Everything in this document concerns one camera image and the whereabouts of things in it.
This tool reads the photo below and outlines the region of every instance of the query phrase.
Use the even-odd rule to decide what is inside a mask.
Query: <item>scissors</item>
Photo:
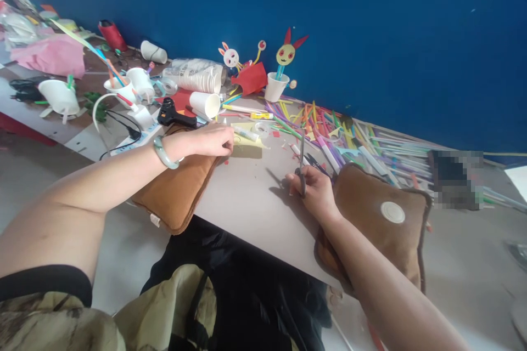
[[[300,186],[301,186],[300,196],[302,196],[302,199],[306,197],[306,177],[302,173],[302,163],[304,161],[305,139],[306,139],[305,132],[302,131],[302,143],[300,145],[300,158],[299,158],[300,159],[300,163],[299,163],[298,167],[295,169],[295,174],[298,177],[300,177]]]

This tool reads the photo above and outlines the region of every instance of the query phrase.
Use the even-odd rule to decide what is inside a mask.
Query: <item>power strip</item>
[[[132,145],[128,145],[128,146],[124,146],[126,144],[129,144],[131,143],[133,140],[130,138],[130,137],[127,137],[121,144],[119,144],[117,147],[122,147],[122,148],[118,148],[112,152],[110,152],[110,155],[111,156],[115,156],[115,155],[118,155],[118,154],[121,154],[123,152],[126,152],[126,151],[129,151],[131,149],[134,149],[134,148],[137,148],[137,147],[140,147],[142,145],[145,145],[148,141],[150,141],[150,139],[155,136],[159,130],[161,130],[162,126],[160,124],[158,124],[157,122],[155,122],[152,126],[150,126],[148,128],[148,130],[146,130],[145,132],[141,133],[141,138],[139,138],[139,140],[137,140],[137,142],[133,143]]]

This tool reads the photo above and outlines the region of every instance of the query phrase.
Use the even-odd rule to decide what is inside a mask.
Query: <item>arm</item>
[[[173,161],[230,155],[233,129],[212,124],[163,139]],[[0,278],[33,267],[66,264],[93,283],[106,213],[166,170],[152,143],[94,163],[57,181],[24,208],[0,236]]]
[[[368,320],[390,350],[468,350],[439,310],[339,212],[329,178],[305,166],[304,204],[335,248]],[[291,193],[300,179],[287,174]]]

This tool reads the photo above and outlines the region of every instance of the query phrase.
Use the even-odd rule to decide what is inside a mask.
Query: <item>sleeve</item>
[[[64,292],[79,298],[85,307],[92,305],[92,284],[73,266],[40,266],[0,278],[0,302],[46,292]]]

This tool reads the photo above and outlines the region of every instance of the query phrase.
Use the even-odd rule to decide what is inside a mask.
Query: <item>tape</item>
[[[171,80],[168,77],[163,77],[159,81],[163,85],[163,88],[165,89],[165,92],[166,92],[167,96],[172,96],[172,95],[176,94],[176,92],[177,92],[177,85],[176,85],[176,83],[173,80]]]
[[[253,125],[251,128],[253,133],[256,133],[260,136],[260,138],[267,137],[269,133],[271,132],[271,129],[269,128],[269,125],[264,122],[257,122]]]

